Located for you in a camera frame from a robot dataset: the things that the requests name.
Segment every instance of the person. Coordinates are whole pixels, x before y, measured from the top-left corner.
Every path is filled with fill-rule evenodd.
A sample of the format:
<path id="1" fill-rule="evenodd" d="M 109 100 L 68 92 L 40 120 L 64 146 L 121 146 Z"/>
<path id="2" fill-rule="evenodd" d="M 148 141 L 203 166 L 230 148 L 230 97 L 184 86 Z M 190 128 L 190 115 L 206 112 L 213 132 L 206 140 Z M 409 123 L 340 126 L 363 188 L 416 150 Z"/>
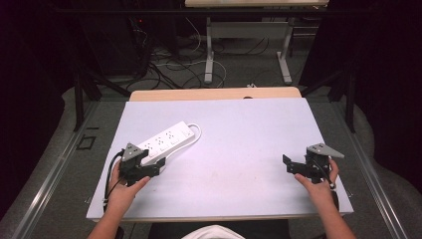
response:
<path id="1" fill-rule="evenodd" d="M 331 182 L 335 182 L 338 176 L 338 166 L 332 159 L 329 160 L 329 164 L 331 166 L 329 178 Z M 150 179 L 149 177 L 144 177 L 131 187 L 126 187 L 125 182 L 119 181 L 118 179 L 118 167 L 119 162 L 114 166 L 111 173 L 109 185 L 110 188 L 115 185 L 115 188 L 109 196 L 107 210 L 89 235 L 88 238 L 90 239 L 114 238 L 119 222 L 132 203 L 136 193 L 145 186 Z M 353 232 L 335 207 L 327 180 L 313 184 L 307 178 L 298 173 L 295 174 L 295 179 L 308 191 L 310 199 L 316 207 L 317 213 L 322 221 L 326 238 L 355 238 Z M 200 238 L 201 235 L 213 235 L 213 233 L 217 233 L 214 235 L 226 235 L 224 238 L 244 238 L 236 232 L 221 226 L 200 228 L 199 230 L 186 235 L 184 238 Z"/>

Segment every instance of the black curtain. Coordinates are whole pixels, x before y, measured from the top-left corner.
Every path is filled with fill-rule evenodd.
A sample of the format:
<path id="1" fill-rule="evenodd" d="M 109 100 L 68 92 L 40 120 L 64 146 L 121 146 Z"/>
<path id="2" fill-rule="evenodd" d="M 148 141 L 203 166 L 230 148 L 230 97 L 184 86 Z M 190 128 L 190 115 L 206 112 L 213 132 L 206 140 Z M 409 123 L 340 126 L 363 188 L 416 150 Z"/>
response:
<path id="1" fill-rule="evenodd" d="M 372 2 L 331 0 L 328 8 L 367 7 Z M 365 44 L 358 58 L 356 104 L 373 128 L 375 160 L 422 192 L 419 178 L 422 166 L 421 3 L 379 3 L 382 22 L 372 29 L 374 37 Z M 300 84 L 310 86 L 341 69 L 368 26 L 367 21 L 324 19 Z"/>
<path id="2" fill-rule="evenodd" d="M 62 93 L 73 86 L 65 44 L 52 15 L 38 1 L 0 6 L 1 157 L 0 218 L 37 165 L 64 110 Z"/>

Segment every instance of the table leg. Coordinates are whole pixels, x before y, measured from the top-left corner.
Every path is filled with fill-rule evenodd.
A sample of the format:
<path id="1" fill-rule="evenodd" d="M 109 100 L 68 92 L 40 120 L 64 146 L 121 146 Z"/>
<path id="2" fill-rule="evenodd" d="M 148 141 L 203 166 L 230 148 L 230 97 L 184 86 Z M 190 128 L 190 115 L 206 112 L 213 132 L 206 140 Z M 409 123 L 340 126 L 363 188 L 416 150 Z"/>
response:
<path id="1" fill-rule="evenodd" d="M 288 86 L 292 84 L 292 77 L 289 72 L 288 64 L 286 63 L 286 55 L 289 50 L 289 44 L 292 38 L 294 24 L 295 18 L 290 18 L 288 29 L 286 30 L 286 36 L 283 43 L 283 50 L 282 52 L 277 52 L 277 58 L 279 59 L 280 69 L 282 70 L 283 81 Z"/>
<path id="2" fill-rule="evenodd" d="M 207 18 L 207 63 L 205 65 L 204 83 L 212 83 L 212 70 L 214 63 L 214 52 L 212 51 L 211 19 Z"/>

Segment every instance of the table surface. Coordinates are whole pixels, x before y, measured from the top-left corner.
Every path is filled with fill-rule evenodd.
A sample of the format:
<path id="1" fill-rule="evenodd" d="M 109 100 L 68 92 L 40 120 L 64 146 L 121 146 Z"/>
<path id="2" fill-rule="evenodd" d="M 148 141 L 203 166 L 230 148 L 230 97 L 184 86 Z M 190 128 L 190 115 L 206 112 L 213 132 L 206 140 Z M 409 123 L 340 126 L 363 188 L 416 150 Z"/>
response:
<path id="1" fill-rule="evenodd" d="M 296 95 L 291 98 L 281 97 L 293 92 Z M 186 100 L 209 93 L 217 99 Z M 167 100 L 156 101 L 159 95 Z M 231 100 L 222 100 L 225 95 Z M 253 99 L 243 100 L 250 96 Z M 285 154 L 305 162 L 306 147 L 323 142 L 307 100 L 295 88 L 148 91 L 133 93 L 131 101 L 126 103 L 87 218 L 103 216 L 106 172 L 112 157 L 128 142 L 140 144 L 182 120 L 202 127 L 200 139 L 169 158 L 163 173 L 136 195 L 124 221 L 317 215 L 308 193 L 286 172 L 282 161 Z M 337 193 L 340 212 L 353 212 L 340 178 Z"/>
<path id="2" fill-rule="evenodd" d="M 186 0 L 187 7 L 323 6 L 328 0 Z"/>

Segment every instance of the power strip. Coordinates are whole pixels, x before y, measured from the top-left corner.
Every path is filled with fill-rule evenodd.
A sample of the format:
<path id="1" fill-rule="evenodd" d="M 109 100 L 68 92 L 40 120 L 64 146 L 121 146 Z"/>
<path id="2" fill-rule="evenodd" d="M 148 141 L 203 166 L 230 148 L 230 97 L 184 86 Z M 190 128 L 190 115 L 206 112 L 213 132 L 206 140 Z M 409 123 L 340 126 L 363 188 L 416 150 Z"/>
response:
<path id="1" fill-rule="evenodd" d="M 149 150 L 148 156 L 142 160 L 142 165 L 155 163 L 194 139 L 195 132 L 181 121 L 137 146 L 142 150 Z"/>

